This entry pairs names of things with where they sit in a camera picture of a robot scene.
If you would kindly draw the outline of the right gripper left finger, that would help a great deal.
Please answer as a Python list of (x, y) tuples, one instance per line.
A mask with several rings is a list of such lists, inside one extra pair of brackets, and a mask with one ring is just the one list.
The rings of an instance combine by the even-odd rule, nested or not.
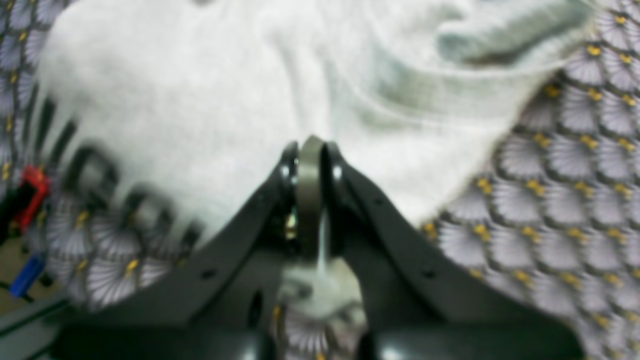
[(269, 333), (283, 268), (322, 252), (322, 153), (289, 145), (269, 178), (186, 265), (66, 324), (55, 360), (276, 360)]

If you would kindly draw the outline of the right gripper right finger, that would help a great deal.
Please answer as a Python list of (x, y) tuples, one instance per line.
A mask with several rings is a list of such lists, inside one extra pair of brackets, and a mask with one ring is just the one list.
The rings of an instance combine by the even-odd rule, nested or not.
[(354, 271), (365, 308), (357, 360), (583, 359), (569, 326), (454, 264), (332, 142), (322, 179), (330, 251)]

